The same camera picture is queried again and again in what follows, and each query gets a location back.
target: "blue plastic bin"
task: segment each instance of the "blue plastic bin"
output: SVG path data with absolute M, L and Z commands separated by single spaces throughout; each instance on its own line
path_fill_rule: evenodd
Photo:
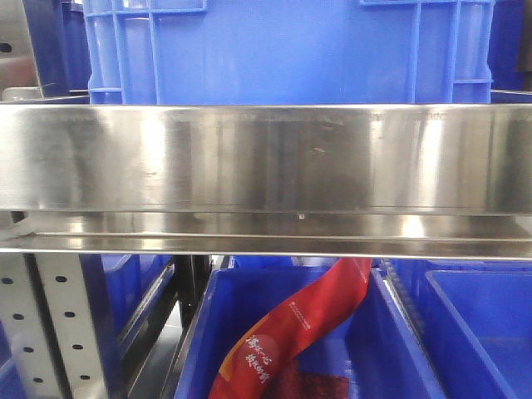
M 86 38 L 83 6 L 71 0 L 54 0 L 63 61 L 70 90 L 86 90 L 91 77 L 91 61 Z
M 102 255 L 107 291 L 119 334 L 142 299 L 139 255 Z
M 495 0 L 85 0 L 96 104 L 489 102 Z
M 493 12 L 488 63 L 493 88 L 522 90 L 524 74 L 517 70 L 525 0 L 497 0 Z
M 215 272 L 175 399 L 205 399 L 221 362 L 239 338 L 327 270 L 281 267 Z M 305 372 L 348 377 L 353 398 L 444 398 L 419 343 L 375 269 L 367 298 L 356 313 L 298 359 Z
M 532 396 L 532 273 L 427 273 L 423 341 L 451 399 Z
M 267 268 L 269 266 L 294 266 L 289 256 L 233 256 L 235 268 Z
M 23 399 L 25 397 L 26 394 L 0 323 L 0 399 Z
M 405 289 L 415 305 L 421 300 L 421 292 L 426 289 L 426 273 L 431 270 L 478 270 L 478 271 L 529 271 L 531 262 L 515 261 L 477 261 L 450 259 L 392 259 L 386 260 L 399 278 L 401 287 Z
M 140 256 L 140 285 L 143 296 L 163 268 L 169 263 L 170 258 L 171 255 Z

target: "hole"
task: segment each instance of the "hole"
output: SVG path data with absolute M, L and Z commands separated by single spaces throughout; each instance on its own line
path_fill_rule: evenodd
M 0 52 L 12 52 L 13 47 L 9 43 L 0 43 Z

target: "blue plastic crate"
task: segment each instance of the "blue plastic crate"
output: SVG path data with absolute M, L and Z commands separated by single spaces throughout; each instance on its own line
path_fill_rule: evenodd
M 102 255 L 107 291 L 115 321 L 120 333 L 142 299 L 139 255 Z
M 525 0 L 497 0 L 493 12 L 488 63 L 493 88 L 521 90 L 524 74 L 517 70 Z
M 426 273 L 431 270 L 478 270 L 478 271 L 529 271 L 532 272 L 532 262 L 516 261 L 477 261 L 450 259 L 392 259 L 387 260 L 396 276 L 401 288 L 404 288 L 410 299 L 417 306 L 421 301 L 421 292 L 426 289 Z
M 269 266 L 294 266 L 292 258 L 289 256 L 254 256 L 235 255 L 233 259 L 234 268 L 267 268 Z
M 221 362 L 240 337 L 327 270 L 280 267 L 215 272 L 175 399 L 206 398 Z M 348 377 L 351 398 L 444 398 L 419 343 L 375 269 L 367 298 L 356 313 L 298 359 L 305 372 Z
M 163 268 L 169 263 L 171 255 L 141 255 L 140 256 L 140 285 L 142 295 L 155 281 Z
M 86 90 L 91 61 L 86 38 L 83 6 L 71 0 L 54 0 L 61 46 L 70 90 Z
M 96 104 L 489 102 L 495 0 L 85 0 Z
M 451 399 L 532 395 L 532 273 L 427 274 L 423 342 Z
M 0 323 L 0 399 L 23 399 L 25 397 L 9 343 Z

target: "red product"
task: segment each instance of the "red product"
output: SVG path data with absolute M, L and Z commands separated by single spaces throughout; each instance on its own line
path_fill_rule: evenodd
M 300 372 L 291 361 L 264 391 L 261 399 L 348 399 L 349 379 Z
M 371 266 L 370 259 L 340 259 L 260 319 L 225 358 L 209 399 L 259 399 L 291 360 L 352 315 L 366 297 Z

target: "red plastic bag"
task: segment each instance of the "red plastic bag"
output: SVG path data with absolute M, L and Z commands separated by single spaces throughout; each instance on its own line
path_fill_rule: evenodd
M 340 259 L 260 319 L 225 358 L 209 399 L 259 399 L 291 360 L 352 315 L 366 297 L 371 267 L 371 259 Z

